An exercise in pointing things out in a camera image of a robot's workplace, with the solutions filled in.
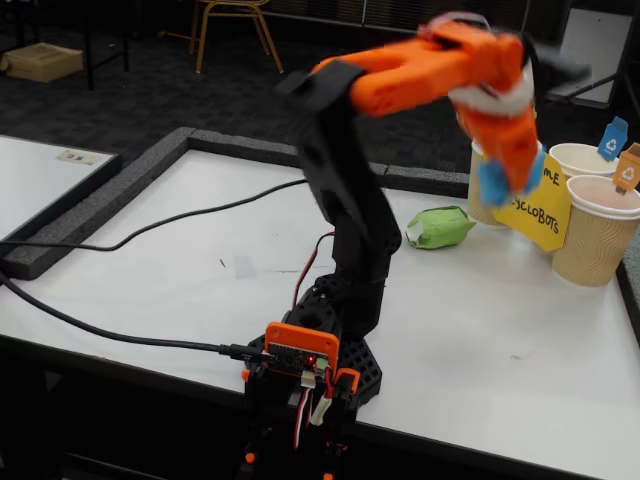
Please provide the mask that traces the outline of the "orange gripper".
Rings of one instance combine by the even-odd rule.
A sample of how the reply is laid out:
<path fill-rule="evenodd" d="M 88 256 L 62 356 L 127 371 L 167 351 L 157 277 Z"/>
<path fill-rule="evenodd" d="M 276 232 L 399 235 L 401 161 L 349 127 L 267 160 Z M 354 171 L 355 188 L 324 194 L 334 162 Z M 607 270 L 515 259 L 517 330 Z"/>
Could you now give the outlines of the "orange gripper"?
<path fill-rule="evenodd" d="M 494 186 L 501 194 L 532 188 L 542 144 L 534 113 L 534 84 L 517 82 L 506 91 L 486 83 L 451 90 L 462 130 L 484 150 L 501 150 L 492 160 Z"/>

